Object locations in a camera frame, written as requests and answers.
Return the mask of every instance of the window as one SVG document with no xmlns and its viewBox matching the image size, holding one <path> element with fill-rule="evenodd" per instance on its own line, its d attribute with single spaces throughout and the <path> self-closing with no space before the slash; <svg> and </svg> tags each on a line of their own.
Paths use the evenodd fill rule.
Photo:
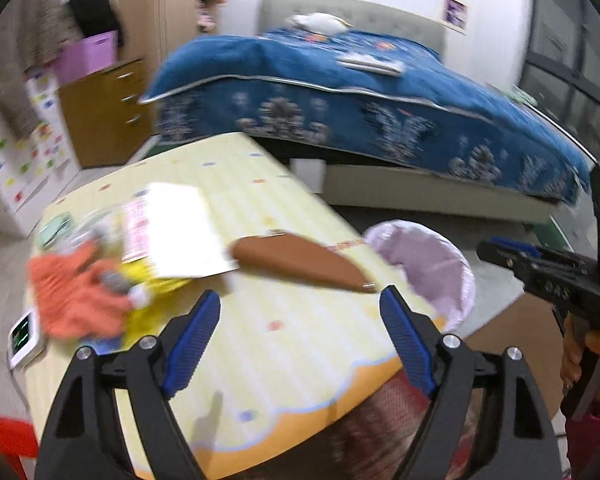
<svg viewBox="0 0 600 480">
<path fill-rule="evenodd" d="M 600 16 L 588 0 L 534 0 L 520 88 L 600 158 Z"/>
</svg>

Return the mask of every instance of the metal bolt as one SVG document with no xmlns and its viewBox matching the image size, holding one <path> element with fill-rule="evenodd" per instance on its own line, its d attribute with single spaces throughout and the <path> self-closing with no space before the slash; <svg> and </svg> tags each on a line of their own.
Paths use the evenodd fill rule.
<svg viewBox="0 0 600 480">
<path fill-rule="evenodd" d="M 152 335 L 146 335 L 140 340 L 140 348 L 142 350 L 151 350 L 158 340 Z"/>
<path fill-rule="evenodd" d="M 75 356 L 80 359 L 80 361 L 84 361 L 88 359 L 91 355 L 91 348 L 88 346 L 82 346 L 78 348 L 78 351 L 75 353 Z"/>
<path fill-rule="evenodd" d="M 507 355 L 514 361 L 520 361 L 520 359 L 522 359 L 522 351 L 515 346 L 507 348 Z"/>
<path fill-rule="evenodd" d="M 460 338 L 457 335 L 447 334 L 442 338 L 442 344 L 447 348 L 458 348 L 460 346 Z"/>
</svg>

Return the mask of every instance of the bed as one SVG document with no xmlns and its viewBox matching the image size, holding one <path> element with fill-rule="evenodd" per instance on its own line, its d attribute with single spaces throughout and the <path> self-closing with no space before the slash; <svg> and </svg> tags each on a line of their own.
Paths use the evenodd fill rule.
<svg viewBox="0 0 600 480">
<path fill-rule="evenodd" d="M 280 28 L 310 12 L 356 30 Z M 540 222 L 588 188 L 577 146 L 444 67 L 441 23 L 355 0 L 262 0 L 258 28 L 195 40 L 165 62 L 142 99 L 159 103 L 164 142 L 240 130 L 282 162 L 322 158 L 331 205 Z M 346 68 L 352 52 L 403 73 Z"/>
</svg>

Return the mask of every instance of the white digital device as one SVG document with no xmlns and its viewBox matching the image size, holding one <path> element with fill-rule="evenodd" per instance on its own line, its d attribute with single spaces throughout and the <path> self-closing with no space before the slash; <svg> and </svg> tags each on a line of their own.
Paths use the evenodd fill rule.
<svg viewBox="0 0 600 480">
<path fill-rule="evenodd" d="M 9 330 L 9 366 L 24 367 L 43 351 L 46 338 L 40 330 L 40 316 L 35 308 L 25 312 Z"/>
</svg>

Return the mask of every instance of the purple storage box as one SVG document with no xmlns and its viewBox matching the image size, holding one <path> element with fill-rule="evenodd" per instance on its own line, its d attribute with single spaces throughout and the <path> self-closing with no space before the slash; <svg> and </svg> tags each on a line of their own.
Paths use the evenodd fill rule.
<svg viewBox="0 0 600 480">
<path fill-rule="evenodd" d="M 56 59 L 54 71 L 60 86 L 102 70 L 117 61 L 118 33 L 105 32 L 66 48 Z"/>
</svg>

